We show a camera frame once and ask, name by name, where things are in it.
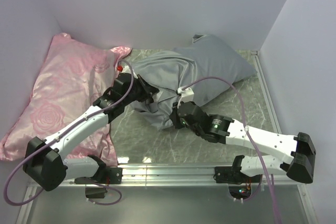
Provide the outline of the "grey satin pillowcase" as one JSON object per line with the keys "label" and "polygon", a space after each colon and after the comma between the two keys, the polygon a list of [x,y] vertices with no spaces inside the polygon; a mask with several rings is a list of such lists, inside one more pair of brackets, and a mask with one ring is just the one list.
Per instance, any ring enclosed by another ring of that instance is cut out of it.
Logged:
{"label": "grey satin pillowcase", "polygon": [[190,85],[193,101],[204,106],[229,89],[230,84],[253,76],[255,68],[240,54],[214,35],[193,37],[188,47],[154,53],[131,64],[135,74],[158,88],[154,102],[135,101],[130,107],[157,130],[172,127],[172,106],[177,91]]}

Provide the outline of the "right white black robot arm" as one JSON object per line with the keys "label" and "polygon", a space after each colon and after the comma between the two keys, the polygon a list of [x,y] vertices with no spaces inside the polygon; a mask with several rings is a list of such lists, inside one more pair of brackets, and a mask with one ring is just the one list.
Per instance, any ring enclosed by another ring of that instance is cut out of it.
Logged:
{"label": "right white black robot arm", "polygon": [[242,122],[227,116],[208,115],[194,102],[175,102],[170,119],[175,128],[185,127],[210,143],[242,146],[264,154],[262,159],[237,156],[228,176],[231,184],[259,176],[264,167],[271,174],[287,175],[299,183],[313,182],[316,148],[307,133],[283,135],[245,127]]}

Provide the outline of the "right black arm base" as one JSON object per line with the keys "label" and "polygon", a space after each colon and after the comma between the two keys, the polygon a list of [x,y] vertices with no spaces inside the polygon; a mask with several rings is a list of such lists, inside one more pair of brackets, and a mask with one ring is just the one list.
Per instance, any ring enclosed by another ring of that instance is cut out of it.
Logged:
{"label": "right black arm base", "polygon": [[241,172],[244,155],[236,156],[231,166],[215,166],[213,179],[217,184],[228,184],[233,201],[251,200],[261,190],[262,175],[245,175]]}

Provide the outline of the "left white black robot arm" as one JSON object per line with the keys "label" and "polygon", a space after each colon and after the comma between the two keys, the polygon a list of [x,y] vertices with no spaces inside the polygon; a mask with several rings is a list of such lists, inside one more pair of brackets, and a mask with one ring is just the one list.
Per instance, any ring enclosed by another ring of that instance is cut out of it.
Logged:
{"label": "left white black robot arm", "polygon": [[95,131],[111,123],[134,101],[153,102],[158,88],[147,83],[141,76],[122,73],[112,87],[106,89],[92,106],[65,128],[41,140],[28,142],[23,171],[45,191],[52,191],[64,180],[89,178],[93,183],[105,183],[107,164],[95,155],[84,158],[67,156]]}

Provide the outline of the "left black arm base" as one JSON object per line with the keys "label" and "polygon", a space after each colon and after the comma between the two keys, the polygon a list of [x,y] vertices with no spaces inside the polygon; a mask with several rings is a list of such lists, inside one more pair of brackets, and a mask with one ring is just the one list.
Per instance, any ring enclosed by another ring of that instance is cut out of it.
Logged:
{"label": "left black arm base", "polygon": [[96,199],[104,199],[108,195],[109,191],[117,193],[117,199],[111,203],[116,204],[122,198],[121,192],[116,189],[110,189],[111,185],[119,185],[122,181],[123,169],[119,167],[107,167],[101,171],[98,175],[94,175],[92,178],[76,178],[74,183],[76,185],[85,185],[85,196],[93,202]]}

